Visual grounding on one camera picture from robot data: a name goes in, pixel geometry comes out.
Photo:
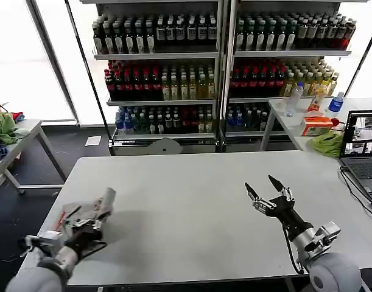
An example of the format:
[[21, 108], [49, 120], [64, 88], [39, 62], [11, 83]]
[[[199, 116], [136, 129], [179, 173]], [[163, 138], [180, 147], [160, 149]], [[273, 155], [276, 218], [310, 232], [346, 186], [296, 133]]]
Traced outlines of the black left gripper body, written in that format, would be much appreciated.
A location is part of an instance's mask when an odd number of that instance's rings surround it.
[[84, 226], [77, 230], [64, 245], [71, 248], [78, 259], [84, 259], [105, 248], [102, 232], [94, 230], [92, 226]]

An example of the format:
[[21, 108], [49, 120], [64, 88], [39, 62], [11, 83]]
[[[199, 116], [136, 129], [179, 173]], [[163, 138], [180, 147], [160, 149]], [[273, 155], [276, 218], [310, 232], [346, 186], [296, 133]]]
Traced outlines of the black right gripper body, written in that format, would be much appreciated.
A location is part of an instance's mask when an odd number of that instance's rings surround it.
[[277, 218], [288, 231], [289, 240], [294, 240], [305, 230], [313, 228], [310, 222], [304, 221], [294, 210], [294, 201], [287, 201], [285, 196], [278, 196], [269, 201], [276, 206], [266, 210], [266, 216]]

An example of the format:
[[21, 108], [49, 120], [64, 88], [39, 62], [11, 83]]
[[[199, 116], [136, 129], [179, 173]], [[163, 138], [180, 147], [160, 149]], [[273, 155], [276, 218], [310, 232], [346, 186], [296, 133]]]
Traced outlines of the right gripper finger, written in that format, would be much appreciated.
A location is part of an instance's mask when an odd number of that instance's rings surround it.
[[274, 204], [261, 198], [256, 191], [246, 182], [244, 183], [248, 196], [252, 200], [252, 206], [260, 213], [266, 215], [268, 211], [274, 209]]
[[286, 197], [287, 201], [295, 201], [294, 197], [292, 196], [291, 189], [289, 187], [285, 187], [281, 181], [277, 180], [273, 176], [269, 175], [268, 179], [270, 180], [271, 184], [274, 186], [277, 192], [281, 194], [281, 196]]

